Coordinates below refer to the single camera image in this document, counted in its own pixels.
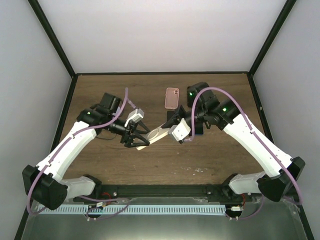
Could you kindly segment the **cream phone case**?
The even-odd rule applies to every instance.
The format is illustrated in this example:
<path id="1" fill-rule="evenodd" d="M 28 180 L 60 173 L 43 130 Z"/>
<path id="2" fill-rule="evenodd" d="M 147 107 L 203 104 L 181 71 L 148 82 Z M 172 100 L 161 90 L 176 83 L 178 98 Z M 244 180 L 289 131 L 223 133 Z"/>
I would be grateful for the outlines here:
<path id="1" fill-rule="evenodd" d="M 141 136 L 144 137 L 149 141 L 149 144 L 152 145 L 153 143 L 161 140 L 165 136 L 168 135 L 170 128 L 161 128 L 160 126 L 151 130 L 149 133 L 142 134 Z"/>

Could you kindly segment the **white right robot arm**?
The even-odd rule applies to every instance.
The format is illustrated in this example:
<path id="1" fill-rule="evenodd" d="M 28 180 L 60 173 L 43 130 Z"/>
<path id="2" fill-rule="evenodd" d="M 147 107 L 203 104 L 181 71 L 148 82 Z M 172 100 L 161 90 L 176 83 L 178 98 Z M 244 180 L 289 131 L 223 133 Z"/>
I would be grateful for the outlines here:
<path id="1" fill-rule="evenodd" d="M 302 192 L 297 184 L 306 163 L 301 157 L 291 157 L 279 149 L 254 126 L 239 103 L 225 90 L 210 87 L 199 82 L 188 88 L 193 103 L 191 111 L 182 106 L 161 128 L 180 143 L 191 142 L 195 137 L 196 124 L 206 128 L 217 126 L 236 140 L 262 167 L 262 171 L 252 174 L 235 174 L 222 188 L 223 198 L 229 202 L 240 194 L 262 194 L 269 200 L 278 202 L 294 188 L 298 201 L 303 202 Z"/>

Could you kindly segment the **blue smartphone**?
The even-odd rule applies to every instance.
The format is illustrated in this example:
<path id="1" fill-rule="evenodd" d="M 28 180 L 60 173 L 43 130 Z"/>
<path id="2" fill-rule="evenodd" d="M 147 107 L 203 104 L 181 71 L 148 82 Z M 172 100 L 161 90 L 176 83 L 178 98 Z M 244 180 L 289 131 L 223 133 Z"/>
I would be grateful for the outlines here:
<path id="1" fill-rule="evenodd" d="M 194 127 L 194 135 L 195 136 L 202 136 L 204 134 L 204 128 L 202 124 L 197 124 Z"/>

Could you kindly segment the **black phone case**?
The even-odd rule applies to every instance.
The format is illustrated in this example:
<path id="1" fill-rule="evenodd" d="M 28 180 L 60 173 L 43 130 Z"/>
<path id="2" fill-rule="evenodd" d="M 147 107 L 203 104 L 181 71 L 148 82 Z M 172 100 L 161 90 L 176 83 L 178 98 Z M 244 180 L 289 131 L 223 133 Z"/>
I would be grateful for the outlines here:
<path id="1" fill-rule="evenodd" d="M 191 108 L 194 102 L 194 93 L 191 86 L 187 87 L 187 106 Z"/>

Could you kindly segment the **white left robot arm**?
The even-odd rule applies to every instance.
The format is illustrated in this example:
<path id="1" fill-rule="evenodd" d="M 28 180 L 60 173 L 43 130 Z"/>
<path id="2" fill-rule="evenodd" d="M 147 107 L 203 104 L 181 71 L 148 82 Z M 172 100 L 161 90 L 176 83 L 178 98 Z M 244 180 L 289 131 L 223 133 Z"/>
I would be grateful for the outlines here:
<path id="1" fill-rule="evenodd" d="M 105 93 L 99 103 L 84 109 L 76 118 L 69 133 L 56 148 L 36 166 L 27 165 L 22 171 L 27 209 L 31 212 L 31 200 L 50 210 L 57 209 L 65 200 L 85 196 L 97 202 L 102 196 L 102 182 L 86 174 L 79 178 L 64 179 L 64 175 L 84 147 L 102 130 L 121 135 L 121 143 L 127 148 L 148 146 L 143 137 L 150 130 L 142 123 L 145 113 L 134 107 L 125 120 L 120 116 L 126 104 L 124 99 Z"/>

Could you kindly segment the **pink phone case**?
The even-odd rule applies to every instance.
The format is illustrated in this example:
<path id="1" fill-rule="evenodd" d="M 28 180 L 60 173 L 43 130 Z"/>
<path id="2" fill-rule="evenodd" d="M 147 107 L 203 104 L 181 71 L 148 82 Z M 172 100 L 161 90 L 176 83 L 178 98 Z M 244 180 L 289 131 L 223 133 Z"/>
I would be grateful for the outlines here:
<path id="1" fill-rule="evenodd" d="M 180 90 L 176 87 L 168 87 L 165 93 L 164 107 L 168 110 L 174 110 L 179 106 Z"/>

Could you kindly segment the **white smartphone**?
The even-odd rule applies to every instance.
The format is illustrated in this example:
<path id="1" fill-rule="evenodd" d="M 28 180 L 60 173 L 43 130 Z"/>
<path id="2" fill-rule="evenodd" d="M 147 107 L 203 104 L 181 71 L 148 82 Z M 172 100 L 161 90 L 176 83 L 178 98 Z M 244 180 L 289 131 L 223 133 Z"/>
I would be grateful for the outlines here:
<path id="1" fill-rule="evenodd" d="M 168 122 L 175 114 L 175 111 L 174 110 L 168 110 L 166 112 L 166 121 Z"/>

